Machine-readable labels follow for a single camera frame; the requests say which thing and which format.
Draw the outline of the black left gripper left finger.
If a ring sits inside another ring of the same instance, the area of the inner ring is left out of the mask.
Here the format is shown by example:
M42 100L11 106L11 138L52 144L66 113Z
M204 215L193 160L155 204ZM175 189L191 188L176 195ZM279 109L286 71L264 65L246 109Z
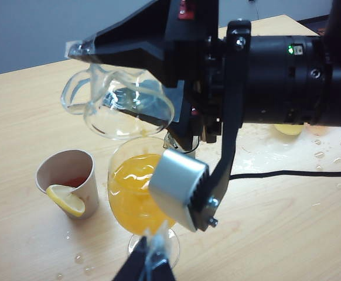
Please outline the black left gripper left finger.
M147 238L141 237L132 253L121 266L113 281L137 281L144 279L145 260L148 253Z

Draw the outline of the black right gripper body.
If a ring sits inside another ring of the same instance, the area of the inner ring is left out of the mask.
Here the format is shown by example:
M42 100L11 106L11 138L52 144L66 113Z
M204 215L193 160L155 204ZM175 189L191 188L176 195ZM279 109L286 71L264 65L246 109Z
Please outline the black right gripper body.
M218 28L218 1L171 2L167 38L183 97L179 121L169 132L185 151L199 141L214 143L221 133L223 44Z

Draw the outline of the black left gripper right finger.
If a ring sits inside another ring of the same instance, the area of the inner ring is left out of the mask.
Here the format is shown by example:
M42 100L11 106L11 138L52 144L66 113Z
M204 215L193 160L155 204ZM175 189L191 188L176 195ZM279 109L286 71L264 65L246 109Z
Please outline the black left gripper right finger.
M153 253L148 261L148 280L175 281L169 260L162 252Z

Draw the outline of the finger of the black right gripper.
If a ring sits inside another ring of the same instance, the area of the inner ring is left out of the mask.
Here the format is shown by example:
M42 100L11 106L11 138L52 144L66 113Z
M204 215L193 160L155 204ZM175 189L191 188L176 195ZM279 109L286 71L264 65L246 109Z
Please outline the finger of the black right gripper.
M118 114L115 136L136 138L154 135L179 122L182 107L182 87L166 88L156 80L135 83L140 90L119 86L108 96L108 107Z
M179 81L166 40L172 1L150 1L123 20L83 40L66 43L66 57L149 71L165 87Z

